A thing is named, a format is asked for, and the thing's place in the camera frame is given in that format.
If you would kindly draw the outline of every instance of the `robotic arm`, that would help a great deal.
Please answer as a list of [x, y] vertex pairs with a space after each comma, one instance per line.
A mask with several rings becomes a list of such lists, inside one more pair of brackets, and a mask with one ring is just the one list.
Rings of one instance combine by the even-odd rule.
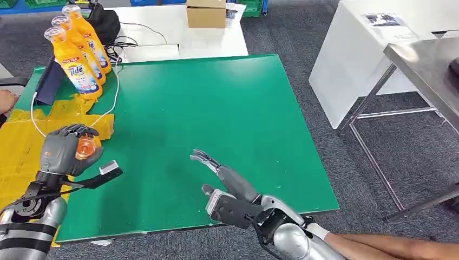
[[[84, 160], [75, 158], [78, 139], [97, 135], [96, 130], [82, 124], [65, 126], [47, 135], [35, 180], [21, 199], [0, 211], [0, 260], [44, 260], [67, 213], [67, 203], [61, 195], [95, 189], [122, 174], [117, 163], [111, 161], [99, 167], [100, 174], [91, 179], [68, 179], [68, 175], [79, 176], [101, 157], [102, 147]], [[63, 185], [73, 189], [60, 192]]]
[[273, 245], [285, 259], [344, 260], [323, 240], [308, 232], [307, 220], [282, 200], [256, 192], [236, 171], [220, 165], [201, 150], [194, 149], [190, 158], [207, 165], [228, 190], [202, 186], [209, 197], [206, 211], [211, 219], [241, 229], [253, 226], [261, 247], [279, 260], [283, 259], [268, 245]]

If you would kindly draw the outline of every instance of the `green storage crate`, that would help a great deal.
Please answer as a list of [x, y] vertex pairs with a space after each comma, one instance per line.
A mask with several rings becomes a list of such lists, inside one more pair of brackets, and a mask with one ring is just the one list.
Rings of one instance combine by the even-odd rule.
[[15, 5], [16, 2], [17, 0], [0, 0], [0, 8], [10, 8]]
[[246, 6], [243, 17], [261, 16], [261, 0], [239, 0], [238, 3]]
[[25, 0], [29, 8], [58, 7], [67, 4], [67, 0]]

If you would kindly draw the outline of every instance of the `stainless steel table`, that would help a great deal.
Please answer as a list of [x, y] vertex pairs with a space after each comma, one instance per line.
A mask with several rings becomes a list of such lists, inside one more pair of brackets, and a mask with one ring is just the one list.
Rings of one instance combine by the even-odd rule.
[[[357, 119], [363, 118], [438, 111], [458, 131], [459, 76], [449, 68], [449, 63], [459, 57], [459, 38], [388, 44], [384, 49], [384, 54], [392, 61], [392, 64], [339, 131], [342, 133], [349, 127], [352, 134], [357, 138], [357, 141], [370, 160], [371, 166], [376, 171], [399, 210], [399, 212], [386, 217], [388, 221], [394, 221], [459, 196], [459, 185], [456, 184], [431, 198], [405, 208], [357, 131], [354, 123]], [[399, 69], [416, 86], [419, 92], [429, 100], [432, 107], [362, 114], [368, 103], [396, 69]]]

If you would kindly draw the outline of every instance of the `cardboard box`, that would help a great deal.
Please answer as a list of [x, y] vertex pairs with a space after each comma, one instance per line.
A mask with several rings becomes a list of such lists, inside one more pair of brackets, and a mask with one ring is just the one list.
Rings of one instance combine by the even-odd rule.
[[188, 27], [224, 28], [225, 0], [187, 0]]

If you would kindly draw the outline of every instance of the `bottle label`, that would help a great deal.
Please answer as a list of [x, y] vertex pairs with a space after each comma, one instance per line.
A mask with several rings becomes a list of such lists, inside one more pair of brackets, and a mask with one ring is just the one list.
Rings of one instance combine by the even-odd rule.
[[91, 69], [93, 69], [94, 74], [96, 75], [96, 78], [100, 80], [102, 78], [102, 72], [99, 70], [99, 67], [97, 66], [97, 63], [94, 59], [91, 59], [90, 56], [85, 52], [82, 51], [84, 58], [88, 61], [89, 66]]
[[102, 50], [101, 48], [96, 48], [96, 44], [92, 39], [86, 38], [86, 40], [88, 41], [88, 45], [91, 48], [91, 50], [93, 51], [94, 56], [96, 56], [96, 58], [99, 60], [99, 63], [101, 65], [101, 67], [102, 68], [107, 68], [108, 67], [108, 61], [105, 59], [105, 56], [103, 54], [104, 50]]
[[70, 58], [62, 61], [62, 68], [80, 94], [90, 94], [98, 91], [96, 79], [90, 71], [78, 61], [79, 58]]

